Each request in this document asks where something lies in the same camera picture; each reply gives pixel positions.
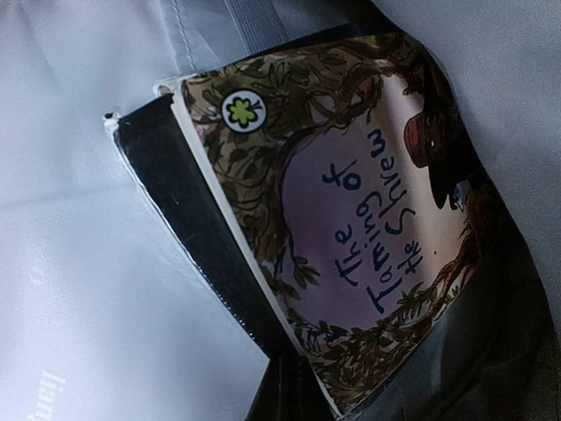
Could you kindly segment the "pink illustrated paperback book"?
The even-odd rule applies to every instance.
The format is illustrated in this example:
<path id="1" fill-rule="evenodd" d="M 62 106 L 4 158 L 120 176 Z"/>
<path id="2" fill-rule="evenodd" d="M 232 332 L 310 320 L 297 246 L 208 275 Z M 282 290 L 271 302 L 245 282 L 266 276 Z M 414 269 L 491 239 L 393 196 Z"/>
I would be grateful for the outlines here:
<path id="1" fill-rule="evenodd" d="M 390 32 L 262 54 L 159 93 L 274 315 L 349 415 L 483 254 L 478 162 L 436 64 Z"/>

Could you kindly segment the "dark blue-grey paperback book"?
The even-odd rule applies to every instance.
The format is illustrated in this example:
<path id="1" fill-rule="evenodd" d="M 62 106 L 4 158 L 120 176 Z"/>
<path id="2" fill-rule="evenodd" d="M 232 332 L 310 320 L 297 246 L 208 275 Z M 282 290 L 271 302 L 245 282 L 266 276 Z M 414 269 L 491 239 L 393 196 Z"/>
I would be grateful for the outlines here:
<path id="1" fill-rule="evenodd" d="M 128 172 L 202 282 L 273 358 L 293 344 L 224 219 L 172 104 L 166 94 L 125 116 L 106 112 L 103 123 Z"/>

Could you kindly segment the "navy blue student backpack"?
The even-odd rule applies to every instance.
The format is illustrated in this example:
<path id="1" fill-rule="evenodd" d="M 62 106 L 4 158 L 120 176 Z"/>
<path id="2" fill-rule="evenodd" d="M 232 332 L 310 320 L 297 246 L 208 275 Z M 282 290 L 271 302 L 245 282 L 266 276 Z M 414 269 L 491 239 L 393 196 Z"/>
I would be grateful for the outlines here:
<path id="1" fill-rule="evenodd" d="M 449 78 L 517 234 L 364 417 L 559 419 L 557 1 L 2 2 L 2 419 L 249 414 L 268 359 L 148 207 L 103 114 L 375 12 Z"/>

